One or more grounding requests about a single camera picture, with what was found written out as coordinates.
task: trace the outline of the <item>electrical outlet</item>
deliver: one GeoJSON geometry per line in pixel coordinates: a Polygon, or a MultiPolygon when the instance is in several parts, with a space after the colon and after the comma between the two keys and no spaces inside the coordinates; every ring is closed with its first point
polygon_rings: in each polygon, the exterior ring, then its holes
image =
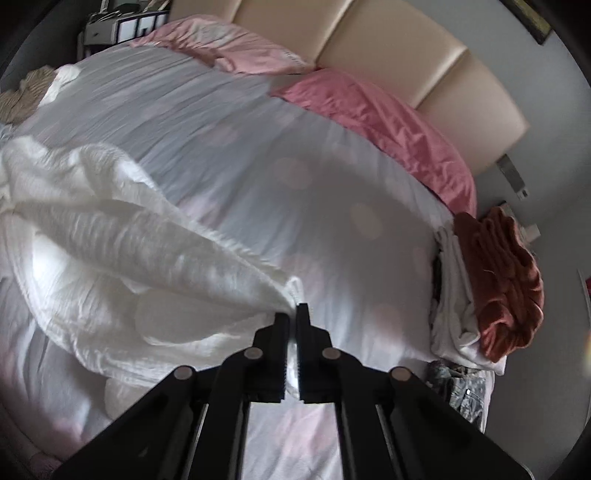
{"type": "Polygon", "coordinates": [[[523,187],[521,190],[518,190],[516,194],[519,200],[525,200],[530,196],[530,191],[527,189],[527,187],[523,187]]]}

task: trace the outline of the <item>picture frame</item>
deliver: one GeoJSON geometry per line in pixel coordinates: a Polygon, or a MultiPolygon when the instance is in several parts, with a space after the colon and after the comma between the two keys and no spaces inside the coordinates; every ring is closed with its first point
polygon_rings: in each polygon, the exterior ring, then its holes
{"type": "Polygon", "coordinates": [[[552,26],[533,8],[527,0],[501,0],[517,17],[539,45],[543,45],[553,32],[552,26]]]}

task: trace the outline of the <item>white sheet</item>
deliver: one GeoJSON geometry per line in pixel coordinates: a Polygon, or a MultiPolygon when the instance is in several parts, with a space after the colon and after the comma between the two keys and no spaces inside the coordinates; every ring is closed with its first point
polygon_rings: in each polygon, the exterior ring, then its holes
{"type": "MultiPolygon", "coordinates": [[[[163,48],[106,51],[17,134],[50,148],[109,142],[136,159],[166,198],[206,226],[300,277],[315,325],[379,369],[422,374],[434,233],[447,209],[367,140],[163,48]]],[[[16,310],[0,282],[2,402],[48,453],[65,457],[108,420],[104,377],[16,310]]],[[[253,405],[245,479],[340,478],[331,406],[253,405]]]]}

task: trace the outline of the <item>folded towel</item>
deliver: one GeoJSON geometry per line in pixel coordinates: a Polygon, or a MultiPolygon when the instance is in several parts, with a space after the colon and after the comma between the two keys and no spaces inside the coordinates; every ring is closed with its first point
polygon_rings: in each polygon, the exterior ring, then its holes
{"type": "Polygon", "coordinates": [[[454,219],[472,286],[480,348],[493,362],[527,347],[544,318],[541,274],[517,229],[515,219],[498,207],[481,222],[467,213],[454,219]]]}
{"type": "Polygon", "coordinates": [[[431,351],[463,367],[503,375],[506,357],[492,362],[480,351],[470,280],[452,226],[440,228],[436,238],[441,248],[441,295],[431,326],[431,351]]]}

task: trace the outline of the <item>beige throw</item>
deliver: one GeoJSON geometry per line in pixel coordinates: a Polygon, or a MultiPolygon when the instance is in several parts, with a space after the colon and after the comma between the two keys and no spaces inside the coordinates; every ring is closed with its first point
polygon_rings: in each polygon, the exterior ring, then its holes
{"type": "Polygon", "coordinates": [[[0,122],[20,124],[29,118],[56,79],[56,71],[45,66],[27,73],[18,90],[0,93],[0,122]]]}

